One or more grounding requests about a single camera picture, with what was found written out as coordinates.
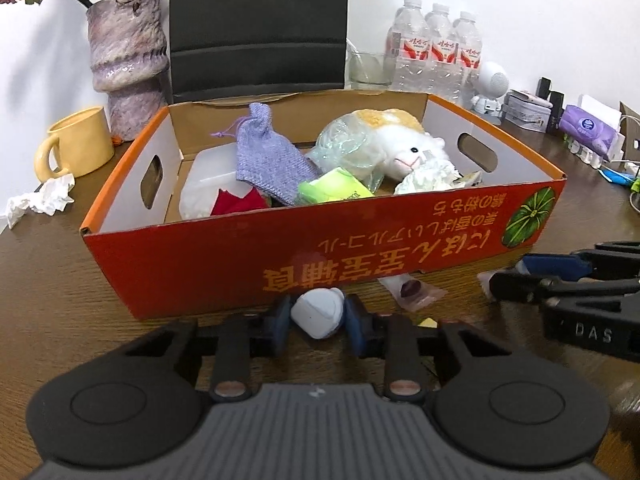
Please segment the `white round plastic case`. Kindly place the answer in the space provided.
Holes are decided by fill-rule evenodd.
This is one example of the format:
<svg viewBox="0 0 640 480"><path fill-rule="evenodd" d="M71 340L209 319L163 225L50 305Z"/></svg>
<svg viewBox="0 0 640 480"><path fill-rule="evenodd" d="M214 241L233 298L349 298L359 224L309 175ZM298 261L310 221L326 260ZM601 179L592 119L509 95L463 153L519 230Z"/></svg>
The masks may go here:
<svg viewBox="0 0 640 480"><path fill-rule="evenodd" d="M292 321L312 339L329 338L342 324L344 301L344 294L335 287L308 290L295 301Z"/></svg>

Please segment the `white tissue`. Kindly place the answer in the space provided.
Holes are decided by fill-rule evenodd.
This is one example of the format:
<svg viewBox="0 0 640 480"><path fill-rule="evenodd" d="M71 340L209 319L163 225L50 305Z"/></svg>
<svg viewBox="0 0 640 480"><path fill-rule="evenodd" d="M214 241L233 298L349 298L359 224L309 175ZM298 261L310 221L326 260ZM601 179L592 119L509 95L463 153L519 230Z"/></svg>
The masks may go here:
<svg viewBox="0 0 640 480"><path fill-rule="evenodd" d="M415 170L396 185L395 195L412 193L439 192L454 188L457 180L461 178L460 172L454 168L454 164L448 159L431 158L422 162Z"/></svg>
<svg viewBox="0 0 640 480"><path fill-rule="evenodd" d="M29 211L47 216L64 211L68 204L74 202L70 197L70 191L74 186L74 176L66 174L47 180L35 192L9 198L1 207L1 229L13 229Z"/></svg>

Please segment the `red fabric piece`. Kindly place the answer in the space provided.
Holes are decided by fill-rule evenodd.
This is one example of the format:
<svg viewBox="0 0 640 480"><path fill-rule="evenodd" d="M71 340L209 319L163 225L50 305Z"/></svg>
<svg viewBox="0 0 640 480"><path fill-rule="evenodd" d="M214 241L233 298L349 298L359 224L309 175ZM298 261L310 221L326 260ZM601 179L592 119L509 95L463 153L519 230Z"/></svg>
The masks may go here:
<svg viewBox="0 0 640 480"><path fill-rule="evenodd" d="M256 188L251 188L245 196L236 196L228 191L219 190L210 215L242 214L253 210L268 209L270 203Z"/></svg>

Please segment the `green tissue pack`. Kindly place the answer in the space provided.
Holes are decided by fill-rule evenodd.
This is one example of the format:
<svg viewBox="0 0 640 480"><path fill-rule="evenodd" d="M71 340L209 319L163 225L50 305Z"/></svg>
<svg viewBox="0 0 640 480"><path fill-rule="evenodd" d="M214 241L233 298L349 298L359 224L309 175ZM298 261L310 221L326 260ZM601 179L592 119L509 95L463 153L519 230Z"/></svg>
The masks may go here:
<svg viewBox="0 0 640 480"><path fill-rule="evenodd" d="M373 197L373 193L343 168L334 168L322 177L298 186L296 205L315 205Z"/></svg>

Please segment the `lavender drawstring pouch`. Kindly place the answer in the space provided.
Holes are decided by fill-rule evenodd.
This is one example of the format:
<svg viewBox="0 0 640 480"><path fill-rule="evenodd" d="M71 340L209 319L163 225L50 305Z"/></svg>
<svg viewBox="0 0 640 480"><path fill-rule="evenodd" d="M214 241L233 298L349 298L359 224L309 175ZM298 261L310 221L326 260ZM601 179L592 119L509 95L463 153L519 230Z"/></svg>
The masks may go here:
<svg viewBox="0 0 640 480"><path fill-rule="evenodd" d="M295 204L298 186L316 180L321 171L285 136L273 129L271 108L250 103L248 112L214 138L236 143L236 178L285 206Z"/></svg>

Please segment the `iridescent plastic bag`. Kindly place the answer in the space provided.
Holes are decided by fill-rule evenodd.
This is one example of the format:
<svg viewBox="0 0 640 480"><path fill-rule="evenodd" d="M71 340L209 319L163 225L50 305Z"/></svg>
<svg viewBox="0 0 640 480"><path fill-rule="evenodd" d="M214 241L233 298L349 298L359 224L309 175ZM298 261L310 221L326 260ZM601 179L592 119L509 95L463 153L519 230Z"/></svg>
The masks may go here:
<svg viewBox="0 0 640 480"><path fill-rule="evenodd" d="M386 157L378 133L356 113L324 128L306 156L324 173L342 168L375 193L384 179Z"/></svg>

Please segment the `cream yellow eraser block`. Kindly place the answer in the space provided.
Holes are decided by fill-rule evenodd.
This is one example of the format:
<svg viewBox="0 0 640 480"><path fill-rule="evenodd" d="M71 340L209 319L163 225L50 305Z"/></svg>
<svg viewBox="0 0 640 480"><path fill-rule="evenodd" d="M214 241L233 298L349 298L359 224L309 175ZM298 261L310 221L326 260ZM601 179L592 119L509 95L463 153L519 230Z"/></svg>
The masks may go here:
<svg viewBox="0 0 640 480"><path fill-rule="evenodd" d="M424 328L436 328L437 326L438 323L434 318L424 318L424 320L419 323L419 327Z"/></svg>

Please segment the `candy wrapper with dark sweet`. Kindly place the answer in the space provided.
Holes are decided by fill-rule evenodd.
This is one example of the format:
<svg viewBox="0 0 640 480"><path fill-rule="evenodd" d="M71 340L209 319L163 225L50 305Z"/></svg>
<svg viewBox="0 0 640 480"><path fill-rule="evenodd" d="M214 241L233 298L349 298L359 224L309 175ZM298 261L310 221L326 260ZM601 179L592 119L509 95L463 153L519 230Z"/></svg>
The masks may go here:
<svg viewBox="0 0 640 480"><path fill-rule="evenodd" d="M424 283L410 274L384 276L378 281L393 296L398 306L408 312L416 312L442 299L446 292Z"/></svg>

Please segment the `purple tissue pack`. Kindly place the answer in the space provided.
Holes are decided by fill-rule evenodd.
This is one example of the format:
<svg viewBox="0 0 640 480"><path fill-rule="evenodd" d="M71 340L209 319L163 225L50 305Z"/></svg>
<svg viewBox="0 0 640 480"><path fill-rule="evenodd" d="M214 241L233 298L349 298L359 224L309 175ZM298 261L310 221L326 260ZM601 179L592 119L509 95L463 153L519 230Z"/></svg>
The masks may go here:
<svg viewBox="0 0 640 480"><path fill-rule="evenodd" d="M559 129L606 160L611 158L618 140L614 128L575 105L567 105Z"/></svg>

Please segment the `white plastic container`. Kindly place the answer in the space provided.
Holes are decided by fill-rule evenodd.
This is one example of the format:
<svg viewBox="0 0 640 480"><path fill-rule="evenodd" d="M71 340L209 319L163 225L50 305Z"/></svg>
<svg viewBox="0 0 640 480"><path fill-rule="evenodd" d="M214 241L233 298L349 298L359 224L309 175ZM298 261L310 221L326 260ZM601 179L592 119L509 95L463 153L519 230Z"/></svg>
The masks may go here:
<svg viewBox="0 0 640 480"><path fill-rule="evenodd" d="M236 178L237 152L236 143L231 142L208 148L195 156L180 194L182 220L208 217L220 190L239 198L247 196L253 187Z"/></svg>

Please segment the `white printed tin box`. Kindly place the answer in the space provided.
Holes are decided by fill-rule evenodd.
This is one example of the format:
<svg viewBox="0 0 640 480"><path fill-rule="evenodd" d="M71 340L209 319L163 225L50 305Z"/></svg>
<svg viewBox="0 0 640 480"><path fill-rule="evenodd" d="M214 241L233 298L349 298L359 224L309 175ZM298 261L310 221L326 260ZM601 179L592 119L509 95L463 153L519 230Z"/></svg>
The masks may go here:
<svg viewBox="0 0 640 480"><path fill-rule="evenodd" d="M547 131L553 105L526 91L510 90L502 106L502 118L525 130Z"/></svg>

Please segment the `white astronaut figurine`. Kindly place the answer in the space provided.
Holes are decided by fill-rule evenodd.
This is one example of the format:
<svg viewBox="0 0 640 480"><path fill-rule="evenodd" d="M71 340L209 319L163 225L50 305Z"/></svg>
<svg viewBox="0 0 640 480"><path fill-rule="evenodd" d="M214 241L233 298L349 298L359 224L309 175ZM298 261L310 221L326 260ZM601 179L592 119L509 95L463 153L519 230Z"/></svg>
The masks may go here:
<svg viewBox="0 0 640 480"><path fill-rule="evenodd" d="M499 125L502 114L502 98L509 91L506 75L493 70L481 70L473 84L475 94L471 100L471 110L486 122Z"/></svg>

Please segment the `clear water bottle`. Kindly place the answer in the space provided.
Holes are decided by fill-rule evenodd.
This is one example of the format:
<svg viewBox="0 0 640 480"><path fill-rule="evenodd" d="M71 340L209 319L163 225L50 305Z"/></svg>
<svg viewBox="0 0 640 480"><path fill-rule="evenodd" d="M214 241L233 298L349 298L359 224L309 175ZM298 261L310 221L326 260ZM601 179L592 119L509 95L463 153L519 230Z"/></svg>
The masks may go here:
<svg viewBox="0 0 640 480"><path fill-rule="evenodd" d="M461 70L458 65L459 39L449 19L449 8L434 3L425 17L431 33L430 92L449 102L457 102L461 88Z"/></svg>
<svg viewBox="0 0 640 480"><path fill-rule="evenodd" d="M421 0L404 0L387 32L385 56L393 65L390 88L421 92L425 88L430 32L422 14Z"/></svg>
<svg viewBox="0 0 640 480"><path fill-rule="evenodd" d="M460 18L454 21L454 31L459 39L458 61L462 69L460 103L469 110L472 107L474 84L480 76L483 39L474 15L469 12L460 13Z"/></svg>

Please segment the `yellow ceramic mug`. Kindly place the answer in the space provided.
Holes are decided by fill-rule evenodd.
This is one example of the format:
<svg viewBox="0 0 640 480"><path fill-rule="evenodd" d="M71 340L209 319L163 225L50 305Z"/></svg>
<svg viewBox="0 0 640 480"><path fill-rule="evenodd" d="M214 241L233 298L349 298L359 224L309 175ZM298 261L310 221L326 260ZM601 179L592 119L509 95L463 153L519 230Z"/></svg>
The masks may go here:
<svg viewBox="0 0 640 480"><path fill-rule="evenodd" d="M115 154L103 106L94 106L53 124L36 149L34 170L40 182L66 174L83 177Z"/></svg>

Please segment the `purple textured ceramic vase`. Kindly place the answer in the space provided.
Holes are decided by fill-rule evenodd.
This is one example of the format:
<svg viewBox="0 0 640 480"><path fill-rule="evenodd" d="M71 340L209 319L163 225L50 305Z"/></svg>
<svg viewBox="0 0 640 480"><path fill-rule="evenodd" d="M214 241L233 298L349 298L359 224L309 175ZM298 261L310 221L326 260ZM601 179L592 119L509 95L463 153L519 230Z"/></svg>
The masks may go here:
<svg viewBox="0 0 640 480"><path fill-rule="evenodd" d="M93 88L107 95L112 135L132 141L167 105L160 0L101 0L86 17Z"/></svg>

